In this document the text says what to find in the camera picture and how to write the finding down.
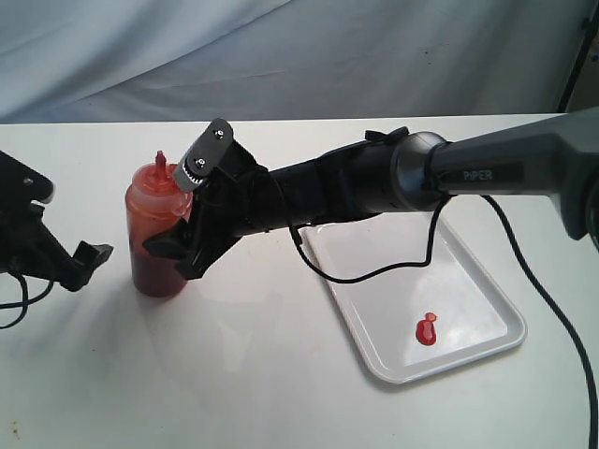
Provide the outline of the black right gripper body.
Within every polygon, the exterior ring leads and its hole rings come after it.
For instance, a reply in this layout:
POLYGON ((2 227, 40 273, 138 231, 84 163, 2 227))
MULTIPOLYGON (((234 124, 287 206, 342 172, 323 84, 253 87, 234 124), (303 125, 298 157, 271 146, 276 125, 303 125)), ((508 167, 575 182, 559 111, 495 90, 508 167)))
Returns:
POLYGON ((192 192, 186 221, 193 233, 193 254, 176 263, 188 281, 208 268, 241 238, 289 225, 279 185, 269 171, 239 143, 233 142, 222 162, 192 192))

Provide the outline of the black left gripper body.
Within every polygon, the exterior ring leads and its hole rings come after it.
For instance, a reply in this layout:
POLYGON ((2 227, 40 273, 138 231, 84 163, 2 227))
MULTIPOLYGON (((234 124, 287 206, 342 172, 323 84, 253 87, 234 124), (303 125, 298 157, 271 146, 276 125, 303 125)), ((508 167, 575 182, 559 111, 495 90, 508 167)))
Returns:
POLYGON ((37 204, 1 211, 1 268, 61 285, 74 285, 73 260, 43 224, 44 211, 37 204))

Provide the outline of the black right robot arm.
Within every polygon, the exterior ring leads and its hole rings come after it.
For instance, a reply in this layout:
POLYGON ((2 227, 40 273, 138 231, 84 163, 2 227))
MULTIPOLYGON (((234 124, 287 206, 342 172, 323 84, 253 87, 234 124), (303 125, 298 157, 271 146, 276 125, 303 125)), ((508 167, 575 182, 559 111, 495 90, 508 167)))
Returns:
POLYGON ((173 178, 192 210, 144 241, 188 280, 242 237, 352 223, 386 212, 438 212, 453 196, 546 196, 571 239, 598 236, 598 111, 585 109, 460 141, 433 132, 369 131, 363 140, 270 170, 222 119, 173 178))

